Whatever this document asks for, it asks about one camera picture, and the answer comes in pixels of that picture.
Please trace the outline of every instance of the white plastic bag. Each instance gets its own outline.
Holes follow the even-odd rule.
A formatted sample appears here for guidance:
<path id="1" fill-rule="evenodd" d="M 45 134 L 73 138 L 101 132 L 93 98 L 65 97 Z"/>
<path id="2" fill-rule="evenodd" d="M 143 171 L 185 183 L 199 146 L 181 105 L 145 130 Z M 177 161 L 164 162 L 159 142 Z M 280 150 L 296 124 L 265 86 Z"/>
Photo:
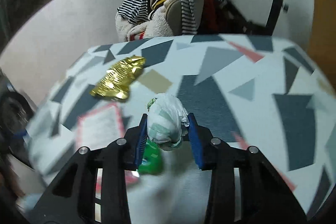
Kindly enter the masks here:
<path id="1" fill-rule="evenodd" d="M 175 96 L 160 93 L 148 104 L 147 134 L 163 150 L 177 148 L 189 126 L 188 112 Z"/>

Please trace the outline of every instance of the patterned tablecloth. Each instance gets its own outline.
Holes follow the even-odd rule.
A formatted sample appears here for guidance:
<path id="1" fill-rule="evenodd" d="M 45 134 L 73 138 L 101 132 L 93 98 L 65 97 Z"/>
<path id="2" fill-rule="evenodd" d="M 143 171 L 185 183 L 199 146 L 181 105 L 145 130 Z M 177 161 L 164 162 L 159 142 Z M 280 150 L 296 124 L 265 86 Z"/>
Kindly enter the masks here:
<path id="1" fill-rule="evenodd" d="M 31 162 L 46 183 L 74 153 L 78 116 L 108 103 L 89 91 L 113 63 L 133 54 L 147 61 L 121 104 L 126 128 L 138 125 L 155 94 L 174 94 L 214 136 L 242 149 L 259 147 L 308 218 L 316 213 L 336 182 L 335 93 L 302 49 L 271 37 L 158 37 L 89 49 L 27 127 Z M 128 189 L 132 221 L 201 223 L 211 173 L 198 170 L 187 143 L 163 155 L 162 175 L 142 176 Z"/>

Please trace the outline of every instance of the floor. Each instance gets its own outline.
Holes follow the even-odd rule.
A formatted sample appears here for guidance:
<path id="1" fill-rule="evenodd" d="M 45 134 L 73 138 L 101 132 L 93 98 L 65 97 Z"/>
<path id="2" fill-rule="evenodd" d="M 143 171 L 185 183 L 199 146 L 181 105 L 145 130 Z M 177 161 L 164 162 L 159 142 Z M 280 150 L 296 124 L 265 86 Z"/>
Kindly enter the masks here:
<path id="1" fill-rule="evenodd" d="M 309 56 L 336 88 L 336 0 L 315 0 Z"/>

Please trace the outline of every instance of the green plastic object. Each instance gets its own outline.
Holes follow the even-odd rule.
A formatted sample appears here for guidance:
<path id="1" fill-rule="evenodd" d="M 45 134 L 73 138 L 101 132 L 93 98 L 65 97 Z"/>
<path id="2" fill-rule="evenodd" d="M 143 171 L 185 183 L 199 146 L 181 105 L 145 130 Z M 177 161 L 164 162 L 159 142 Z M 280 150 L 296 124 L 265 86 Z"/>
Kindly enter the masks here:
<path id="1" fill-rule="evenodd" d="M 147 140 L 142 163 L 138 168 L 140 174 L 158 175 L 163 170 L 161 150 L 156 143 Z"/>

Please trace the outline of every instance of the white card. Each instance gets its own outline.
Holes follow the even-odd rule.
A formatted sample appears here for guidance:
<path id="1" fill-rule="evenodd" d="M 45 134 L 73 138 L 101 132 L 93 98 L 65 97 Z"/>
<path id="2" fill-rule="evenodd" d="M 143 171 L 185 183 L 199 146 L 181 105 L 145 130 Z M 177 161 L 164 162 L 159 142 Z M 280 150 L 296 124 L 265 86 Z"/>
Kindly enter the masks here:
<path id="1" fill-rule="evenodd" d="M 111 103 L 78 118 L 76 149 L 82 146 L 90 150 L 104 148 L 124 134 L 119 108 Z"/>

